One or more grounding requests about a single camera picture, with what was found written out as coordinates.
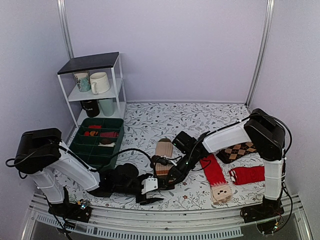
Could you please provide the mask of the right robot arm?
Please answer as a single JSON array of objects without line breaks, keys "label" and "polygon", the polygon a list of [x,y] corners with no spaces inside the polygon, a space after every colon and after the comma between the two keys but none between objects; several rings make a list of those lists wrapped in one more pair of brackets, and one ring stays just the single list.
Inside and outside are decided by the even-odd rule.
[{"label": "right robot arm", "polygon": [[212,132],[205,132],[194,138],[181,131],[172,141],[184,156],[169,172],[166,186],[182,182],[195,165],[209,154],[232,145],[251,142],[263,160],[265,176],[264,198],[258,213],[269,218],[278,210],[282,193],[283,162],[289,147],[285,145],[286,135],[291,135],[281,120],[256,108],[242,120]]}]

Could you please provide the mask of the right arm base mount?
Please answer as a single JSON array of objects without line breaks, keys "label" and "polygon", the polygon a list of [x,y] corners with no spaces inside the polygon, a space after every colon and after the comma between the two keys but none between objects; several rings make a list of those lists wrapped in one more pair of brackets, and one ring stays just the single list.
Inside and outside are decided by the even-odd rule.
[{"label": "right arm base mount", "polygon": [[258,231],[263,235],[274,234],[282,225],[284,209],[281,199],[269,200],[263,197],[262,203],[243,207],[240,216],[245,223],[262,221],[256,225]]}]

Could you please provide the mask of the striped beige knit sock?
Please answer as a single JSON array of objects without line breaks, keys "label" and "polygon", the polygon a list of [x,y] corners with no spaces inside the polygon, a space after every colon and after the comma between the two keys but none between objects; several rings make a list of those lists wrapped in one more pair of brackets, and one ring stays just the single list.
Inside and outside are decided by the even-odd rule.
[{"label": "striped beige knit sock", "polygon": [[[155,148],[155,154],[158,156],[166,157],[168,159],[172,158],[173,155],[173,144],[170,139],[162,138],[157,142]],[[165,173],[172,167],[172,164],[162,165],[160,163],[156,163],[152,169],[153,173],[156,174],[158,183],[160,184],[160,177],[164,176]]]}]

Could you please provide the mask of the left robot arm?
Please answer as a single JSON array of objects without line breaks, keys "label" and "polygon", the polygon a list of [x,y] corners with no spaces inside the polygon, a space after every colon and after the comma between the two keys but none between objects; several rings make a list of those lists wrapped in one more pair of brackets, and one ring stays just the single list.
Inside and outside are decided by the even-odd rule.
[{"label": "left robot arm", "polygon": [[135,196],[136,203],[148,205],[160,201],[147,198],[158,189],[158,179],[152,174],[140,175],[131,163],[115,169],[93,168],[76,156],[61,139],[57,128],[26,131],[22,134],[12,167],[30,176],[55,209],[63,216],[74,213],[74,205],[67,200],[68,192],[58,183],[57,170],[95,197],[110,197],[113,193]]}]

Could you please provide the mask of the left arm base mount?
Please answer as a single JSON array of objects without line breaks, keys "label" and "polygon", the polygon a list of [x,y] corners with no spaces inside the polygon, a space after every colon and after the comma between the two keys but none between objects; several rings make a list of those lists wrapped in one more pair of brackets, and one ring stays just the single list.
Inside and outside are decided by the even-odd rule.
[{"label": "left arm base mount", "polygon": [[52,215],[62,217],[63,219],[88,223],[92,213],[92,208],[89,206],[89,202],[83,199],[77,202],[70,202],[69,194],[65,187],[63,187],[63,192],[63,202],[59,204],[49,203],[48,212]]}]

